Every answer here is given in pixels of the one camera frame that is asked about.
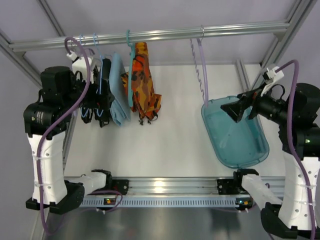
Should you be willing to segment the orange camouflage trousers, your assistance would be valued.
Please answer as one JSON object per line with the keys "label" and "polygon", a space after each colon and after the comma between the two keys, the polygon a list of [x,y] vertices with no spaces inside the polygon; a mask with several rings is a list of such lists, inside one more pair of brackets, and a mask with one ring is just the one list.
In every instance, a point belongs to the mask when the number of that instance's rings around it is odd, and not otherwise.
{"label": "orange camouflage trousers", "polygon": [[[121,75],[125,93],[128,94],[128,71]],[[133,91],[132,112],[137,112],[139,124],[144,120],[150,124],[158,119],[162,95],[155,93],[149,64],[149,51],[146,42],[135,43],[135,57],[132,66],[131,86]]]}

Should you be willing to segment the teal plastic hanger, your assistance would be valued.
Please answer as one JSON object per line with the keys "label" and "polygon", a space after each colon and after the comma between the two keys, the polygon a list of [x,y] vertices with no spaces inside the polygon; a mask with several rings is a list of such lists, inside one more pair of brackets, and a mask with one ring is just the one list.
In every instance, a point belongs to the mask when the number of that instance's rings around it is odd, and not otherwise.
{"label": "teal plastic hanger", "polygon": [[130,30],[126,31],[126,43],[130,47],[130,63],[129,63],[129,70],[128,70],[128,104],[130,107],[133,107],[133,90],[132,90],[132,73],[133,73],[133,61],[136,55],[136,48],[135,43],[130,41]]}

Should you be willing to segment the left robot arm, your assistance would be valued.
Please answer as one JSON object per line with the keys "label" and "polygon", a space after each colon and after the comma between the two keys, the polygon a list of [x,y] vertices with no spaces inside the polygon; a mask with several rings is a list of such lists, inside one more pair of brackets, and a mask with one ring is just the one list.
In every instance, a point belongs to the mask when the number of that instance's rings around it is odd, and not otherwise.
{"label": "left robot arm", "polygon": [[64,139],[72,112],[85,81],[77,80],[67,66],[52,66],[40,74],[38,99],[23,112],[24,128],[32,151],[34,189],[26,208],[63,215],[77,209],[83,198],[112,188],[112,174],[94,169],[80,177],[65,178]]}

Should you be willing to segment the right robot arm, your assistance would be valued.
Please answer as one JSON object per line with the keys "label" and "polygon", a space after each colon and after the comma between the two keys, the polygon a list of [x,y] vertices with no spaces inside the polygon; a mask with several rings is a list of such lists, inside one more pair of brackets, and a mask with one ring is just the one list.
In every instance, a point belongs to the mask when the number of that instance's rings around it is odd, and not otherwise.
{"label": "right robot arm", "polygon": [[308,83],[293,87],[287,100],[274,99],[259,87],[221,106],[234,122],[250,109],[249,119],[261,115],[279,127],[285,164],[283,198],[276,197],[255,170],[237,170],[234,174],[258,205],[262,226],[271,235],[284,239],[320,237],[320,219],[316,216],[320,128],[315,123],[319,107],[320,90]]}

